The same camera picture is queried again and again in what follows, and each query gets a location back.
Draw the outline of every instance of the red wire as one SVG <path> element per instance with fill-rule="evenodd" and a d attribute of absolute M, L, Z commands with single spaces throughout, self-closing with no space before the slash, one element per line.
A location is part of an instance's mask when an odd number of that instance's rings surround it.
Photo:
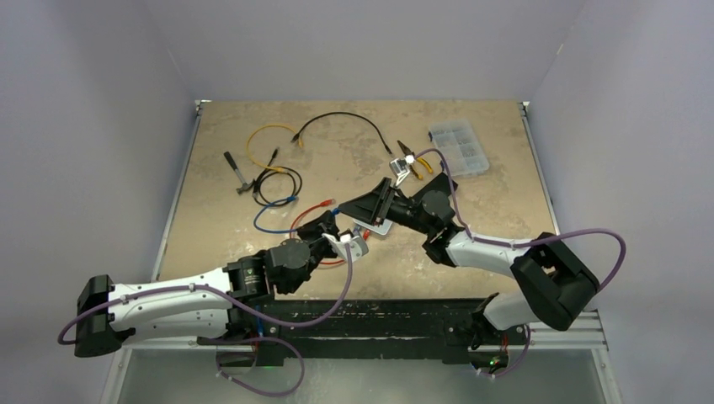
<path fill-rule="evenodd" d="M 294 220 L 294 221 L 292 222 L 292 224 L 290 225 L 290 229 L 291 229 L 291 230 L 295 229 L 295 226 L 296 226 L 298 223 L 300 223 L 300 221 L 302 220 L 302 218 L 304 218 L 308 213 L 310 213 L 310 212 L 312 212 L 313 210 L 318 209 L 318 208 L 323 208 L 323 207 L 325 207 L 325 206 L 330 206 L 330 205 L 332 205 L 334 202 L 335 202 L 334 199 L 325 199 L 324 201 L 320 202 L 319 204 L 307 208 L 304 212 L 300 213 L 300 214 L 295 218 L 295 220 Z M 295 232 L 294 232 L 294 231 L 291 231 L 291 232 L 290 232 L 290 238 L 293 238 L 294 235 L 295 235 Z M 364 238 L 365 240 L 367 240 L 367 237 L 369 237 L 369 236 L 370 236 L 370 231 L 369 231 L 369 230 L 365 230 L 365 233 L 362 235 L 362 238 Z M 341 263 L 344 263 L 344 260 L 343 260 L 343 259 L 339 259 L 339 260 L 337 260 L 337 261 L 321 261 L 321 262 L 320 262 L 320 264 L 322 264 L 322 265 L 338 265 L 338 264 L 341 264 Z"/>

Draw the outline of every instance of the hammer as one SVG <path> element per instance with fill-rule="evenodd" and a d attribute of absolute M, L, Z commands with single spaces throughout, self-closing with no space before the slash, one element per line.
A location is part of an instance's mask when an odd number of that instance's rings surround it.
<path fill-rule="evenodd" d="M 255 180 L 251 180 L 250 183 L 246 183 L 245 178 L 243 178 L 243 175 L 241 175 L 241 170 L 238 169 L 238 166 L 236 165 L 236 162 L 233 161 L 233 157 L 231 157 L 231 153 L 229 151 L 226 151 L 223 153 L 223 156 L 226 158 L 226 161 L 228 162 L 228 165 L 231 166 L 233 169 L 233 172 L 238 176 L 238 179 L 241 180 L 241 188 L 236 188 L 236 191 L 238 194 L 242 194 L 246 191 L 249 191 L 253 187 L 253 182 Z"/>

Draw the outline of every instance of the gray wall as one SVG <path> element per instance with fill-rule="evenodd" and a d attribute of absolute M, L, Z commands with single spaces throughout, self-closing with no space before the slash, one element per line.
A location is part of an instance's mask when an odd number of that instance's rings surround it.
<path fill-rule="evenodd" d="M 530 99 L 583 3 L 147 0 L 211 99 Z"/>
<path fill-rule="evenodd" d="M 139 3 L 0 3 L 0 396 L 97 402 L 56 334 L 90 276 L 147 281 L 192 101 Z"/>
<path fill-rule="evenodd" d="M 564 230 L 629 256 L 600 305 L 626 402 L 711 402 L 714 3 L 586 4 L 530 105 Z M 615 244 L 576 244 L 604 274 Z"/>

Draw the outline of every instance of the table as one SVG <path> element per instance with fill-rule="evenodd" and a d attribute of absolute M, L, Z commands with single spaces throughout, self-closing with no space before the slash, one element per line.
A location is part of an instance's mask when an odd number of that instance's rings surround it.
<path fill-rule="evenodd" d="M 553 231 L 553 221 L 541 186 L 530 143 L 515 101 L 287 101 L 211 102 L 203 116 L 191 152 L 175 217 L 168 233 L 160 280 L 195 275 L 276 246 L 284 235 L 253 228 L 259 206 L 250 194 L 238 195 L 239 182 L 222 154 L 229 151 L 244 177 L 255 178 L 262 170 L 246 158 L 250 134 L 268 123 L 285 123 L 299 129 L 307 120 L 330 111 L 362 114 L 377 124 L 387 144 L 397 154 L 397 139 L 415 151 L 431 146 L 429 124 L 468 119 L 488 156 L 490 168 L 483 175 L 458 178 L 459 205 L 474 231 L 496 237 L 536 237 Z M 288 130 L 270 128 L 256 135 L 251 150 L 267 161 L 276 146 L 274 164 L 301 173 L 304 186 L 296 203 L 266 212 L 260 223 L 286 229 L 307 207 L 322 200 L 353 199 L 372 190 L 383 177 L 392 177 L 393 159 L 366 122 L 342 115 L 311 124 L 304 148 L 290 143 Z M 439 171 L 435 154 L 427 160 Z M 424 168 L 417 166 L 423 173 Z M 410 176 L 402 185 L 405 194 L 416 192 L 424 181 Z M 264 183 L 269 199 L 286 196 L 291 182 L 274 176 Z M 351 220 L 338 216 L 340 229 Z M 426 257 L 424 236 L 394 226 L 386 237 L 372 237 L 370 252 L 355 264 L 349 291 L 351 299 L 483 297 L 511 291 L 516 283 L 505 276 L 475 268 L 449 268 Z M 293 295 L 280 298 L 334 299 L 344 287 L 344 266 L 320 267 L 312 279 Z"/>

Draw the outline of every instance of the blue cable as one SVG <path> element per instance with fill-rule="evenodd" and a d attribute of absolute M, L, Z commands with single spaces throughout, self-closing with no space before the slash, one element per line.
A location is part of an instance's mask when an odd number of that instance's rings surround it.
<path fill-rule="evenodd" d="M 287 197 L 287 198 L 278 199 L 278 200 L 274 200 L 273 202 L 270 202 L 269 204 L 267 204 L 266 206 L 264 206 L 263 209 L 261 209 L 261 210 L 258 212 L 258 214 L 255 216 L 255 219 L 253 219 L 253 227 L 255 227 L 256 229 L 258 229 L 259 231 L 262 231 L 262 232 L 264 232 L 264 233 L 270 233 L 270 234 L 289 234 L 289 233 L 292 233 L 293 231 L 297 231 L 297 229 L 292 229 L 292 230 L 269 230 L 269 229 L 264 229 L 264 228 L 261 227 L 261 226 L 258 226 L 258 218 L 263 214 L 263 212 L 265 212 L 265 210 L 267 210 L 268 208 L 271 208 L 271 207 L 273 207 L 273 206 L 275 206 L 276 204 L 279 204 L 279 203 L 281 203 L 281 202 L 292 202 L 292 201 L 295 200 L 295 199 L 297 199 L 296 196 L 289 196 L 289 197 Z"/>

